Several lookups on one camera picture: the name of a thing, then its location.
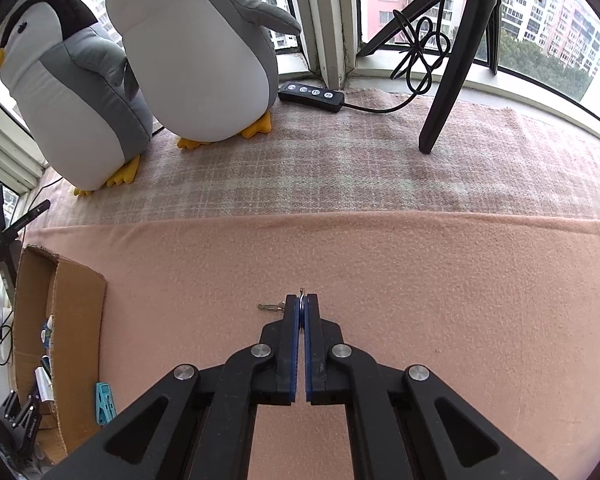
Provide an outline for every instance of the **cardboard box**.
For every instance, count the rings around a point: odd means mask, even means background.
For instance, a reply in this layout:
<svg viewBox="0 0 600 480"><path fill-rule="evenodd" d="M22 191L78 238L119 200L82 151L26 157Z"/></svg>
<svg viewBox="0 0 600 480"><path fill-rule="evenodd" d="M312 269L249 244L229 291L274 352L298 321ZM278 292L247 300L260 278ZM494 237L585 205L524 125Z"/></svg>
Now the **cardboard box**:
<svg viewBox="0 0 600 480"><path fill-rule="evenodd" d="M37 441L55 463L100 429L95 385L106 286L94 270L45 248L27 246L22 251L13 309L15 383L22 402L45 354L40 332L52 314L49 357L55 401L41 426L49 429L40 430Z"/></svg>

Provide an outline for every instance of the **tree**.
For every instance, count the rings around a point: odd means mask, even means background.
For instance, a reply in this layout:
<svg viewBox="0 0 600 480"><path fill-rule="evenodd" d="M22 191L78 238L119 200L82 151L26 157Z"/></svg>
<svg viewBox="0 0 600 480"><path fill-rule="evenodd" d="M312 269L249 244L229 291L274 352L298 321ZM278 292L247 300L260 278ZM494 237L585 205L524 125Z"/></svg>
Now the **tree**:
<svg viewBox="0 0 600 480"><path fill-rule="evenodd" d="M487 59L486 37L482 37L476 59ZM518 41L506 31L500 35L500 66L509 68L547 86L568 97L580 101L589 88L592 77L579 68L563 65L554 56L547 56L531 41Z"/></svg>

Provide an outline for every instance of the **triangular cutout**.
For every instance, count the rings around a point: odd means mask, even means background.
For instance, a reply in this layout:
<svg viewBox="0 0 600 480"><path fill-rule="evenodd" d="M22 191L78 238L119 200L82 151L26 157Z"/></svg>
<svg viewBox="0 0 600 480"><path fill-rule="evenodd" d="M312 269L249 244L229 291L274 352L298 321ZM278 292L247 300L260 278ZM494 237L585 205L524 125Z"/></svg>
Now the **triangular cutout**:
<svg viewBox="0 0 600 480"><path fill-rule="evenodd" d="M440 397L434 404L463 467L472 467L498 453L498 445L476 428L448 400Z"/></svg>
<svg viewBox="0 0 600 480"><path fill-rule="evenodd" d="M166 397L154 400L144 412L109 439L105 451L130 464L139 464L168 403Z"/></svg>

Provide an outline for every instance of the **yellow foot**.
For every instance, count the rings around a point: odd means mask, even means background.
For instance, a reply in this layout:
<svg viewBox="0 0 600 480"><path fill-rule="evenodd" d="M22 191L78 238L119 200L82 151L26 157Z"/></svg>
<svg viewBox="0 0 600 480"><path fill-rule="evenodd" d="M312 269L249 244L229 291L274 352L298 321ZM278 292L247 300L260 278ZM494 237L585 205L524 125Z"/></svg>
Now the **yellow foot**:
<svg viewBox="0 0 600 480"><path fill-rule="evenodd" d="M251 126L247 126L238 135L245 139L251 139L255 134L268 134L271 131L271 113L267 110L264 115L255 121Z"/></svg>
<svg viewBox="0 0 600 480"><path fill-rule="evenodd" d="M115 186L116 184L131 184L135 177L136 171L138 171L138 164L140 164L140 155L136 155L128 163L123 165L119 170L107 180L107 187Z"/></svg>
<svg viewBox="0 0 600 480"><path fill-rule="evenodd" d="M180 137L178 139L178 147L180 149L187 148L188 150L195 150L199 146L206 146L210 142L198 142L197 140L189 140Z"/></svg>
<svg viewBox="0 0 600 480"><path fill-rule="evenodd" d="M91 193L93 193L93 191L85 191L83 189L74 187L74 195L75 196L89 196Z"/></svg>

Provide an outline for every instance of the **white belly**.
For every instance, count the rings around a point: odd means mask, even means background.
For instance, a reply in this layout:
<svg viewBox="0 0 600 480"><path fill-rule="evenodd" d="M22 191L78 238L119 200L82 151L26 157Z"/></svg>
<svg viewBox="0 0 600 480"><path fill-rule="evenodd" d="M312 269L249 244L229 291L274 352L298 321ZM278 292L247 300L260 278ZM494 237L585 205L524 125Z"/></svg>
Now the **white belly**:
<svg viewBox="0 0 600 480"><path fill-rule="evenodd" d="M266 72L208 0L174 0L123 41L149 108L181 137L223 140L267 110Z"/></svg>
<svg viewBox="0 0 600 480"><path fill-rule="evenodd" d="M49 164L74 186L99 189L125 163L116 134L37 61L12 92Z"/></svg>

